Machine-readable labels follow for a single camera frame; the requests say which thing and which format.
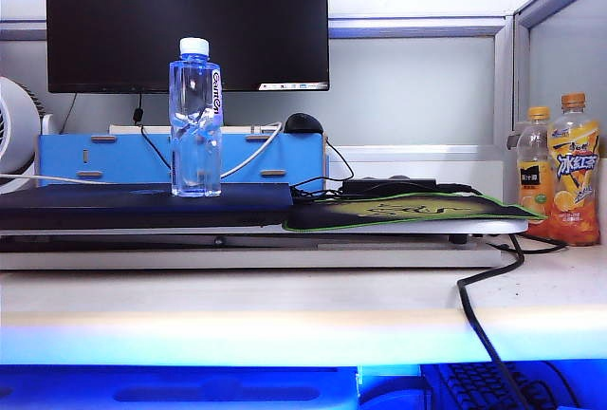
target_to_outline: computer mouse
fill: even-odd
[[[318,119],[305,113],[291,114],[285,122],[285,133],[320,133],[322,125]]]

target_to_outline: bottle label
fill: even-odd
[[[536,214],[548,215],[552,205],[552,175],[549,161],[519,161],[519,203]],[[542,224],[543,220],[529,221]]]
[[[224,109],[221,99],[221,73],[215,69],[211,74],[212,81],[212,111],[215,116],[215,121],[220,125],[224,123]]]
[[[574,205],[582,203],[594,192],[592,174],[598,163],[598,123],[589,121],[581,127],[551,131],[549,148],[560,192],[567,192],[560,197]]]
[[[598,122],[549,130],[548,149],[556,183],[550,236],[572,245],[597,243]]]

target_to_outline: monitor screen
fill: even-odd
[[[326,90],[327,0],[46,0],[50,92],[167,92],[182,37],[228,91]]]

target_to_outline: laptop charger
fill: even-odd
[[[394,196],[436,192],[436,179],[373,178],[348,179],[341,185],[343,195]]]

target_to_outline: white cable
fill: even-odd
[[[244,160],[242,163],[234,166],[231,170],[228,170],[226,173],[222,174],[221,175],[222,179],[224,177],[228,177],[229,175],[232,175],[232,174],[236,173],[238,170],[242,169],[245,165],[248,165],[254,158],[256,158],[257,156],[259,156],[262,152],[264,152],[266,150],[266,148],[269,146],[269,144],[274,141],[274,139],[278,136],[278,134],[283,129],[283,123],[282,122],[274,122],[274,123],[269,123],[268,125],[262,126],[262,129],[264,127],[273,127],[273,126],[276,127],[276,130],[274,130],[274,132],[272,132],[272,134],[269,136],[269,138],[266,140],[266,142],[264,142],[264,144],[262,144],[259,147],[259,149],[257,149],[250,156],[248,156],[248,158],[246,160]]]
[[[56,176],[40,176],[40,175],[5,175],[0,173],[0,179],[49,179],[49,180],[60,180],[61,182],[76,182],[78,184],[94,184],[94,185],[104,185],[111,184],[112,182],[101,182],[100,180],[80,180],[80,179],[71,179],[69,177],[56,177]]]

